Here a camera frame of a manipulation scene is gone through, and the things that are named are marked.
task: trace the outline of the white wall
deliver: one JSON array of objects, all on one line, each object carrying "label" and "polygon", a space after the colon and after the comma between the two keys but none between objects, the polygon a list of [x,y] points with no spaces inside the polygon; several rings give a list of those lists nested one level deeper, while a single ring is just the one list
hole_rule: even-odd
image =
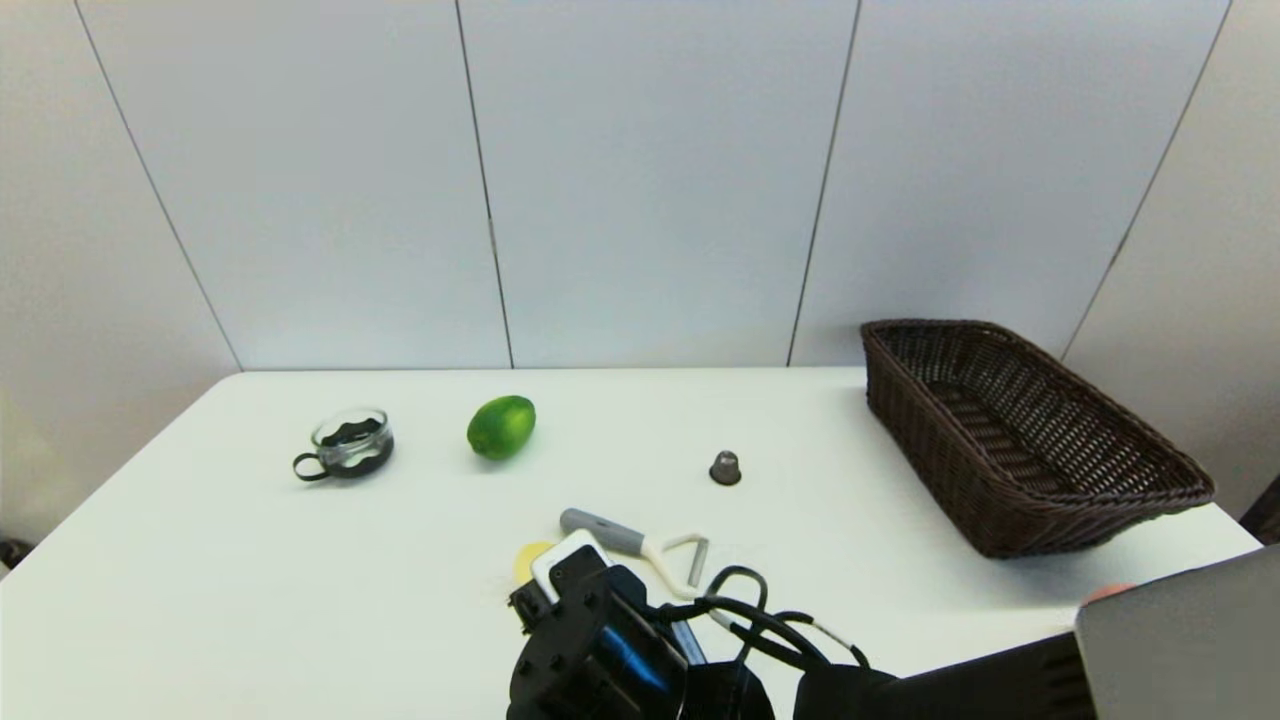
[{"label": "white wall", "polygon": [[1235,0],[1066,361],[1242,514],[1280,474],[1280,4]]},{"label": "white wall", "polygon": [[864,0],[791,361],[980,318],[1059,355],[1226,0]]},{"label": "white wall", "polygon": [[855,6],[462,4],[517,366],[786,363]]},{"label": "white wall", "polygon": [[[1225,4],[83,0],[157,201],[74,4],[4,3],[0,386],[82,497],[233,352],[859,363],[858,323],[908,314],[991,318],[1059,351]],[[1239,6],[1274,29],[1270,5]],[[1170,155],[1183,179],[1157,182],[1070,356],[1251,492],[1274,464],[1245,468],[1267,438],[1235,430],[1274,409],[1245,331],[1275,300],[1256,179],[1274,179],[1258,163],[1276,138],[1240,83],[1274,90],[1272,67],[1197,101],[1221,117],[1189,118],[1203,138],[1179,147],[1202,147]],[[1207,309],[1228,329],[1190,334]],[[1129,363],[1133,333],[1156,360]],[[1187,337],[1231,351],[1188,360]],[[1247,380],[1162,400],[1188,366]],[[1236,391],[1245,405],[1217,405]]]},{"label": "white wall", "polygon": [[0,387],[56,455],[5,443],[0,530],[42,534],[237,366],[69,1],[0,5]]},{"label": "white wall", "polygon": [[244,368],[508,366],[452,3],[81,6]]}]

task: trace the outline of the lime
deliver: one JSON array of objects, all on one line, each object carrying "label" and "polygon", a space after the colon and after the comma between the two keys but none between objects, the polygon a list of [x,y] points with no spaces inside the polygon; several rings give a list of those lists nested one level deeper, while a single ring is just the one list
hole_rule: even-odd
[{"label": "lime", "polygon": [[485,402],[467,425],[471,450],[489,460],[504,460],[520,452],[534,434],[534,404],[527,397],[507,395]]}]

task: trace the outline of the cup handle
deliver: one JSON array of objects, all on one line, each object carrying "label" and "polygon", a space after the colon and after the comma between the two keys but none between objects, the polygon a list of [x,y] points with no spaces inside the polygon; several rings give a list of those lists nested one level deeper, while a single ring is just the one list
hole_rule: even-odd
[{"label": "cup handle", "polygon": [[297,475],[300,480],[306,480],[310,483],[312,480],[323,480],[324,478],[329,477],[329,469],[325,468],[324,464],[320,465],[320,471],[316,473],[315,475],[303,475],[302,473],[298,471],[298,462],[302,462],[303,460],[315,460],[316,462],[320,462],[320,456],[316,455],[315,452],[303,452],[302,455],[298,455],[297,457],[293,459],[293,474]]}]

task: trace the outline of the wicker basket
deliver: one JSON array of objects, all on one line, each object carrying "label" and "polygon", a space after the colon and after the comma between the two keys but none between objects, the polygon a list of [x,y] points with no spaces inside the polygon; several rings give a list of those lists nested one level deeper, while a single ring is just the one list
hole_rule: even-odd
[{"label": "wicker basket", "polygon": [[1065,552],[1213,497],[1194,460],[991,323],[863,325],[867,401],[988,557]]}]

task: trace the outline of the panel seam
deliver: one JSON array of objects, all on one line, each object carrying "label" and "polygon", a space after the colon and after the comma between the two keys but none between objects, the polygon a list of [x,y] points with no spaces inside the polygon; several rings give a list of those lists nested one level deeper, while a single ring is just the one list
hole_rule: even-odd
[{"label": "panel seam", "polygon": [[1068,354],[1071,352],[1071,347],[1075,345],[1075,338],[1080,336],[1080,331],[1084,328],[1084,322],[1089,318],[1089,313],[1093,311],[1093,304],[1097,302],[1098,296],[1102,295],[1102,286],[1105,286],[1107,283],[1107,278],[1111,277],[1111,270],[1116,266],[1116,261],[1120,259],[1120,252],[1124,251],[1125,245],[1129,242],[1129,236],[1133,234],[1134,225],[1138,224],[1138,217],[1142,215],[1142,209],[1147,205],[1147,197],[1151,196],[1151,188],[1156,186],[1156,178],[1160,177],[1160,170],[1165,167],[1169,151],[1174,147],[1174,142],[1178,140],[1178,132],[1183,129],[1183,120],[1187,119],[1187,111],[1190,110],[1192,101],[1196,99],[1196,91],[1199,90],[1199,83],[1204,79],[1204,72],[1208,69],[1210,60],[1213,59],[1213,49],[1217,47],[1217,38],[1222,36],[1222,28],[1226,27],[1226,18],[1231,14],[1231,8],[1234,5],[1235,0],[1228,0],[1226,9],[1222,10],[1222,19],[1219,20],[1217,29],[1213,32],[1213,41],[1210,42],[1208,53],[1204,54],[1204,63],[1201,64],[1199,73],[1196,76],[1196,82],[1192,83],[1192,91],[1187,95],[1187,101],[1183,104],[1183,111],[1178,115],[1178,122],[1174,123],[1174,132],[1169,135],[1169,142],[1165,143],[1165,150],[1160,154],[1156,169],[1151,173],[1151,179],[1147,181],[1147,187],[1143,190],[1142,197],[1138,200],[1138,206],[1134,209],[1133,217],[1129,218],[1129,224],[1125,227],[1124,234],[1120,236],[1120,242],[1116,245],[1115,252],[1111,254],[1111,261],[1107,263],[1107,269],[1102,270],[1098,286],[1093,288],[1089,304],[1084,306],[1084,313],[1080,314],[1080,322],[1075,324],[1075,331],[1071,332],[1071,338],[1066,341],[1066,347],[1059,357],[1059,360],[1062,360],[1064,363],[1066,361]]},{"label": "panel seam", "polygon": [[111,78],[106,74],[106,65],[102,63],[102,55],[97,51],[97,44],[93,42],[93,33],[88,29],[88,20],[84,19],[84,12],[81,10],[79,0],[73,0],[72,5],[76,8],[76,14],[79,17],[81,27],[84,28],[84,37],[88,38],[88,46],[93,51],[93,59],[97,60],[97,69],[102,73],[102,82],[106,83],[106,91],[111,96],[111,104],[115,105],[115,113],[120,118],[120,123],[124,126],[124,133],[129,137],[129,145],[133,146],[133,154],[138,159],[138,164],[142,165],[142,174],[147,178],[147,184],[151,186],[151,193],[156,199],[156,204],[160,206],[160,213],[164,215],[165,223],[169,225],[169,232],[173,233],[173,240],[178,245],[178,250],[182,252],[182,259],[187,263],[187,269],[191,270],[191,277],[196,281],[196,287],[200,290],[200,296],[205,300],[205,305],[209,307],[209,314],[214,318],[214,324],[218,327],[218,332],[223,336],[223,342],[227,343],[227,351],[232,354],[232,360],[236,361],[236,368],[243,373],[244,364],[241,363],[239,355],[236,352],[236,346],[232,345],[230,336],[227,334],[227,328],[223,325],[221,318],[218,316],[218,310],[214,307],[212,300],[209,299],[209,291],[205,290],[205,283],[200,279],[200,273],[196,272],[196,265],[191,261],[191,254],[187,252],[187,246],[182,242],[182,236],[178,234],[178,227],[173,223],[173,217],[169,215],[169,208],[165,206],[164,197],[160,196],[160,188],[156,187],[155,178],[151,177],[151,169],[147,168],[147,161],[142,158],[142,149],[138,146],[138,141],[133,137],[133,128],[129,127],[128,118],[124,117],[124,108],[120,105],[120,99],[115,95],[115,87],[111,85]]},{"label": "panel seam", "polygon": [[818,186],[818,205],[814,209],[813,215],[813,229],[809,233],[809,252],[805,255],[804,261],[804,275],[800,279],[800,300],[796,301],[796,318],[791,325],[791,342],[787,345],[787,364],[791,366],[791,359],[795,355],[796,348],[796,336],[800,333],[800,314],[804,311],[804,296],[809,290],[809,268],[813,266],[813,249],[818,241],[818,223],[822,219],[822,202],[827,196],[827,178],[831,176],[831,158],[836,151],[836,133],[840,129],[840,114],[845,106],[845,88],[849,85],[849,67],[854,63],[854,41],[858,38],[858,22],[863,15],[863,3],[858,0],[858,6],[854,9],[854,24],[849,31],[849,47],[845,53],[845,72],[840,77],[840,95],[836,97],[836,117],[831,123],[831,138],[827,142],[827,163],[822,168],[822,183]]},{"label": "panel seam", "polygon": [[480,146],[480,117],[476,114],[476,96],[471,87],[471,59],[467,56],[467,36],[462,29],[462,5],[453,0],[453,13],[458,18],[458,44],[462,47],[462,72],[467,78],[467,100],[471,104],[471,132],[476,138],[476,160],[480,163],[480,186],[484,188],[484,211],[489,220],[489,251],[493,254],[493,274],[498,279],[498,304],[502,306],[502,331],[507,337],[507,363],[516,369],[516,352],[511,347],[511,322],[507,318],[507,293],[502,287],[502,263],[498,260],[498,236],[493,228],[493,205],[489,202],[489,176],[484,168],[484,149]]}]

